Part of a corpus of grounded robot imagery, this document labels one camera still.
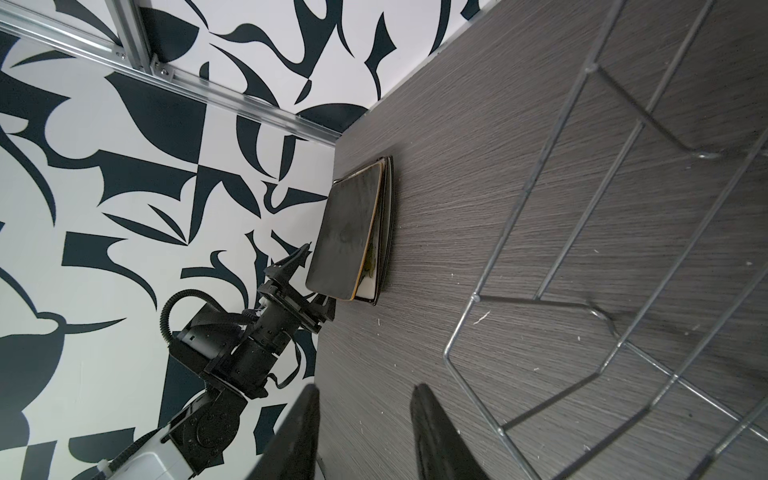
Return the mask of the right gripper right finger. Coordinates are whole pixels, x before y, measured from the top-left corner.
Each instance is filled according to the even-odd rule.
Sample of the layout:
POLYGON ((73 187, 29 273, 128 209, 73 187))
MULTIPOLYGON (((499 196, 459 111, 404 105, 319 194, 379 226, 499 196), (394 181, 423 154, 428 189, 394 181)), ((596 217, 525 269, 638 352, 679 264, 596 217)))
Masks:
POLYGON ((414 388, 410 414, 419 479, 489 479, 427 384, 414 388))

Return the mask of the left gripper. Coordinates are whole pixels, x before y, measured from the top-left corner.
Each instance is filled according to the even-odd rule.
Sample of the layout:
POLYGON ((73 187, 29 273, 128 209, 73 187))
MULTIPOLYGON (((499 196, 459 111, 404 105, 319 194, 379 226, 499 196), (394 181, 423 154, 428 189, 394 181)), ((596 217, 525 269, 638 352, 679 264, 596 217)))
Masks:
POLYGON ((182 290, 167 301, 171 311, 187 297, 205 305, 178 334, 167 333, 169 354, 206 384, 232 390, 249 399, 267 396, 266 383, 272 369, 299 329, 317 334, 322 324, 335 318, 336 300, 318 295, 307 301, 289 282, 311 253, 305 243, 287 257, 264 270, 268 281, 258 288, 259 310, 239 314, 223 310, 210 295, 182 290))

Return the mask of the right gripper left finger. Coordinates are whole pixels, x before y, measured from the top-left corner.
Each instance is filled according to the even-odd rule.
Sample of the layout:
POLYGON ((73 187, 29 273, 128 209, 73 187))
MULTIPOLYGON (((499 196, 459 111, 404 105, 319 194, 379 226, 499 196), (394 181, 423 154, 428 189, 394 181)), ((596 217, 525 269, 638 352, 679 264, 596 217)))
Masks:
POLYGON ((317 469, 320 391, 307 385, 299 395, 248 480, 312 480, 317 469))

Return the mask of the floral black square plate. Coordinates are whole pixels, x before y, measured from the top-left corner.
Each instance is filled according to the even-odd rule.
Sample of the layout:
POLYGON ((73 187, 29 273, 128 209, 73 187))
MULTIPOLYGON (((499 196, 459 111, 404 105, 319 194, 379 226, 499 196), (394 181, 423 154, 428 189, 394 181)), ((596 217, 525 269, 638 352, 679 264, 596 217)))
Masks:
POLYGON ((392 156, 377 160, 383 166, 382 186, 362 272, 354 299, 376 305, 384 285, 391 252, 394 203, 394 160, 392 156))

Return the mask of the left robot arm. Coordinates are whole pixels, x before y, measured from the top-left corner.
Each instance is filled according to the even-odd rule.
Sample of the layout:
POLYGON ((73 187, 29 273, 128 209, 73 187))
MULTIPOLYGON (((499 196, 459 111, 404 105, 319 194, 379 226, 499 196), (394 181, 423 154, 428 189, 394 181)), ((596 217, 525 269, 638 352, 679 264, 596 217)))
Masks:
POLYGON ((320 332, 333 320, 336 302, 307 299, 292 284, 305 266, 302 245, 264 270, 257 307, 227 311, 211 295, 185 289, 163 306, 159 328, 169 354, 204 383, 203 391, 165 425, 143 435, 112 460, 97 464, 97 479, 192 479, 210 468, 235 440, 251 400, 270 387, 289 386, 294 369, 279 379, 274 366, 288 346, 300 357, 300 331, 320 332))

